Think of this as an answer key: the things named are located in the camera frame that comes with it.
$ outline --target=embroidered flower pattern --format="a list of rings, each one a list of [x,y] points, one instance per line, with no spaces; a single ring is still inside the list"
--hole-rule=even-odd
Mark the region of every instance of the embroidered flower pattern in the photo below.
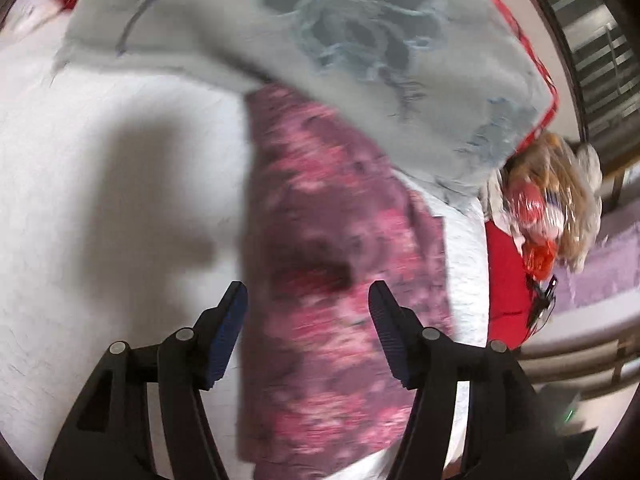
[[[262,0],[292,16],[300,48],[320,68],[335,66],[358,79],[382,80],[401,99],[424,94],[408,77],[418,50],[442,38],[436,0]]]
[[[492,100],[489,105],[489,122],[480,126],[472,139],[457,150],[475,159],[473,167],[480,164],[484,168],[499,168],[515,152],[522,132],[535,123],[535,108],[519,107],[504,98]]]

